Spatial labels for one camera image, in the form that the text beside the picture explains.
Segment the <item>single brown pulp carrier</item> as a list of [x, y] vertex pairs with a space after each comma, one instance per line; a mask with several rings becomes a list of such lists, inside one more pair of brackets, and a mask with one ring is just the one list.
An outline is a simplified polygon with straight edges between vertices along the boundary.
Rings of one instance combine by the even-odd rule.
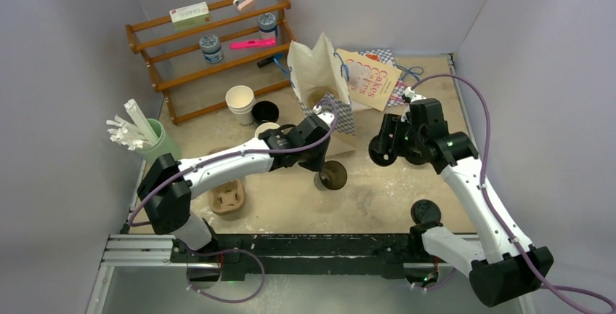
[[329, 87], [316, 87], [309, 91], [307, 96], [307, 107], [312, 109], [315, 107], [327, 93], [332, 94], [334, 97], [338, 97], [339, 94], [335, 89]]

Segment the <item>black paper cup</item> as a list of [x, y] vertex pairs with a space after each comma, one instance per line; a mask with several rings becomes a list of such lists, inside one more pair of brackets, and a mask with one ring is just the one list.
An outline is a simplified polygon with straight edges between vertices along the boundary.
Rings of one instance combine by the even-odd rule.
[[280, 110], [273, 102], [263, 100], [252, 107], [251, 116], [256, 124], [276, 123], [280, 116]]
[[314, 176], [313, 182], [318, 190], [340, 190], [348, 180], [345, 166], [339, 161], [326, 161], [323, 168]]

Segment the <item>blue checkered paper bag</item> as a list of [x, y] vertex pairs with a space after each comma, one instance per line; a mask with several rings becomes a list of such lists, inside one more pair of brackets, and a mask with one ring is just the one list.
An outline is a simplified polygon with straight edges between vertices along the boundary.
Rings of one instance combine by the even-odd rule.
[[338, 122], [328, 147], [327, 155], [334, 156], [356, 149], [355, 123], [349, 97], [349, 89], [341, 57], [333, 47], [331, 40], [321, 33], [317, 43], [312, 47], [291, 41], [286, 58], [287, 76], [291, 88], [304, 115], [312, 112], [307, 107], [309, 91], [316, 87], [335, 89], [339, 96], [327, 93], [322, 100], [330, 100], [338, 111]]

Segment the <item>brown pulp cup carrier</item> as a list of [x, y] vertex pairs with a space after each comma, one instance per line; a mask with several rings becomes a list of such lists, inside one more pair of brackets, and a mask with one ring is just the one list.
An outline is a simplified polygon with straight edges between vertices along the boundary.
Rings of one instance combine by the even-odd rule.
[[218, 185], [207, 192], [208, 206], [217, 215], [232, 214], [246, 204], [246, 190], [241, 180]]

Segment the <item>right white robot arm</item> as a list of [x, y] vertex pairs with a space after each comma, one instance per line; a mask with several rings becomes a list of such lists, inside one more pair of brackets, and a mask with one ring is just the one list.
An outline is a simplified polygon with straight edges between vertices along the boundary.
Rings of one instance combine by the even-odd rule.
[[540, 288], [554, 257], [522, 232], [482, 171], [479, 153], [464, 132], [451, 133], [440, 101], [409, 102], [403, 115], [386, 113], [368, 145], [373, 163], [390, 166], [399, 157], [430, 164], [454, 192], [479, 237], [478, 244], [450, 232], [439, 217], [413, 218], [408, 251], [413, 259], [430, 256], [451, 264], [469, 280], [479, 301], [495, 307]]

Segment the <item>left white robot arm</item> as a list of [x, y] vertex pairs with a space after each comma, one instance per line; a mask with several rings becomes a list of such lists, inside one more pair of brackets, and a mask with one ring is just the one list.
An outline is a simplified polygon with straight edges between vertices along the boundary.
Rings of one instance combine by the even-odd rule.
[[234, 148], [198, 158], [159, 156], [137, 188], [139, 210], [157, 235], [173, 235], [198, 262], [216, 255], [213, 229], [191, 210], [191, 200], [216, 186], [294, 165], [320, 171], [336, 125], [329, 112], [307, 116], [288, 131], [271, 129]]

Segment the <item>green paper coffee cup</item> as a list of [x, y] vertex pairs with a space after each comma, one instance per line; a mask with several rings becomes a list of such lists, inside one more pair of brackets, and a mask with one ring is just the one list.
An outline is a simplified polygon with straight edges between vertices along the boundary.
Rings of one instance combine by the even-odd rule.
[[260, 124], [257, 126], [254, 132], [254, 137], [258, 138], [260, 134], [263, 134], [267, 130], [279, 129], [279, 128], [280, 128], [280, 125], [276, 124], [275, 122], [266, 122], [266, 123]]

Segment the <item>beige cakes paper bag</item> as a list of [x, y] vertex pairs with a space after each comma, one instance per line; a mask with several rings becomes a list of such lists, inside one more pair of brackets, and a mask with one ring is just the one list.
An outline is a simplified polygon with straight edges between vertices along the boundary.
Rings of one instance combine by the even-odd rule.
[[337, 49], [336, 52], [351, 73], [348, 82], [350, 99], [368, 105], [370, 109], [385, 110], [401, 71], [394, 66], [362, 56], [359, 52], [344, 49]]

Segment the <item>white paper cup stack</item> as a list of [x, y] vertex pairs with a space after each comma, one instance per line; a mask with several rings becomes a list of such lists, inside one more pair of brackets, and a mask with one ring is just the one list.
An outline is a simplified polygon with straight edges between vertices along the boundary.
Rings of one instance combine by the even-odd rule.
[[254, 123], [251, 111], [256, 100], [250, 87], [238, 85], [230, 88], [225, 95], [225, 102], [241, 126], [251, 126]]

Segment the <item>black blue marker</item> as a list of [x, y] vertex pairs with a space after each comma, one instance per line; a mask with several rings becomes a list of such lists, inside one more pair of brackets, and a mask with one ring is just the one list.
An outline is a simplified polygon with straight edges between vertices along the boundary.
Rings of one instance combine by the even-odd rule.
[[276, 59], [276, 56], [269, 56], [267, 58], [264, 58], [263, 60], [258, 61], [258, 63], [256, 64], [258, 68], [263, 68], [266, 65], [269, 65], [271, 63], [274, 62], [274, 60]]

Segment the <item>pink marker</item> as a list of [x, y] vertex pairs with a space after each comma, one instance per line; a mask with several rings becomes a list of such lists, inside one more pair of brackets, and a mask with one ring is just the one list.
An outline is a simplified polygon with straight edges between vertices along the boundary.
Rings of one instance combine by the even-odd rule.
[[232, 42], [229, 44], [229, 48], [231, 50], [255, 49], [255, 48], [273, 47], [276, 44], [277, 44], [276, 38], [253, 39], [253, 40], [247, 40], [247, 41]]

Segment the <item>blue patterned jar right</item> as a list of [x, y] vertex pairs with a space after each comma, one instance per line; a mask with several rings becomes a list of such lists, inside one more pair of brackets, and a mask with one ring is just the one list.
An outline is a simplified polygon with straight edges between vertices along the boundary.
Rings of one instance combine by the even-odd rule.
[[268, 12], [257, 17], [260, 39], [276, 39], [278, 37], [277, 17]]

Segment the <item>blue patterned jar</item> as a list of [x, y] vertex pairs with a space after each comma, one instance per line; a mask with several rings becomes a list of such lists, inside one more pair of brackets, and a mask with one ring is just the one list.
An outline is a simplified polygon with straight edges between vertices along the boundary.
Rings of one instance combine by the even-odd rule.
[[224, 59], [221, 41], [213, 34], [202, 36], [199, 40], [200, 50], [207, 63], [220, 63]]
[[268, 12], [257, 17], [260, 39], [276, 39], [278, 37], [277, 17]]

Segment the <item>wooden three-tier shelf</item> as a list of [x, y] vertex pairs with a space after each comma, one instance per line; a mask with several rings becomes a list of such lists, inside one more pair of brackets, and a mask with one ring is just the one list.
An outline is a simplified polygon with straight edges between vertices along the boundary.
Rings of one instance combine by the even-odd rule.
[[[141, 55], [150, 75], [150, 83], [165, 100], [170, 119], [179, 125], [199, 116], [226, 108], [225, 102], [208, 105], [183, 115], [177, 114], [171, 99], [172, 89], [249, 63], [270, 62], [288, 52], [295, 36], [286, 20], [291, 0], [222, 0], [174, 9], [166, 16], [143, 23], [126, 25], [131, 51]], [[140, 32], [182, 18], [203, 17], [194, 28], [182, 29], [160, 38], [140, 41]], [[205, 68], [183, 76], [162, 77], [158, 64], [200, 52]]]

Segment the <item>blue patterned jar left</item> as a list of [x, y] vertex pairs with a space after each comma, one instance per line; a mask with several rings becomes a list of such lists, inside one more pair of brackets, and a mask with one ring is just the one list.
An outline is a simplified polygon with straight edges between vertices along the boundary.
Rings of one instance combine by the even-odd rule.
[[202, 36], [199, 40], [200, 50], [207, 63], [220, 63], [224, 59], [221, 41], [213, 34]]

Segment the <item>pink white small tool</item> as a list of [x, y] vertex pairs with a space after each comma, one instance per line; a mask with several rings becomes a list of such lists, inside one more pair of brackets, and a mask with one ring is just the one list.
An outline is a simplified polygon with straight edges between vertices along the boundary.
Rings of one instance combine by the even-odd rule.
[[255, 5], [255, 0], [233, 0], [233, 5], [239, 12], [247, 12]]

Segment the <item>green straw holder cup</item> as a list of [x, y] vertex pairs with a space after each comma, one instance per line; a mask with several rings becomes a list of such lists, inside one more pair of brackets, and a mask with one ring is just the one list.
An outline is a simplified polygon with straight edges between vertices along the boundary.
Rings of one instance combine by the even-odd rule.
[[156, 119], [148, 118], [147, 121], [157, 136], [157, 140], [149, 147], [136, 149], [136, 152], [149, 164], [164, 154], [171, 154], [176, 160], [180, 159], [182, 152], [165, 127]]

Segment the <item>white green box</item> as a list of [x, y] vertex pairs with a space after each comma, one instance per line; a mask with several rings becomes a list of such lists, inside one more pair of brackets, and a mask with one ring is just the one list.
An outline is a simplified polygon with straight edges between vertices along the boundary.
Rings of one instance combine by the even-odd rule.
[[176, 31], [200, 27], [211, 22], [211, 13], [205, 1], [169, 11], [169, 17]]

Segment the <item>white wrapped straws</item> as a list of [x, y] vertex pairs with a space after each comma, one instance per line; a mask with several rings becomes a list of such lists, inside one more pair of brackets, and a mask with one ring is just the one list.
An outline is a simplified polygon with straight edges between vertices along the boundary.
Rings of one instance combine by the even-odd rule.
[[109, 126], [107, 132], [110, 140], [125, 145], [129, 150], [145, 150], [153, 147], [160, 139], [135, 99], [128, 100], [124, 105], [130, 121], [116, 115], [105, 123]]

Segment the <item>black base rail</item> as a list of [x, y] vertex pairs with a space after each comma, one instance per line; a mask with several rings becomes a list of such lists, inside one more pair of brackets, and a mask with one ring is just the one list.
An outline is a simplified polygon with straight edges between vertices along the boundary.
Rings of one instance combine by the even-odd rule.
[[190, 251], [173, 241], [171, 262], [220, 266], [225, 281], [248, 274], [378, 275], [388, 280], [432, 284], [447, 277], [445, 263], [418, 254], [406, 233], [219, 234], [219, 256]]

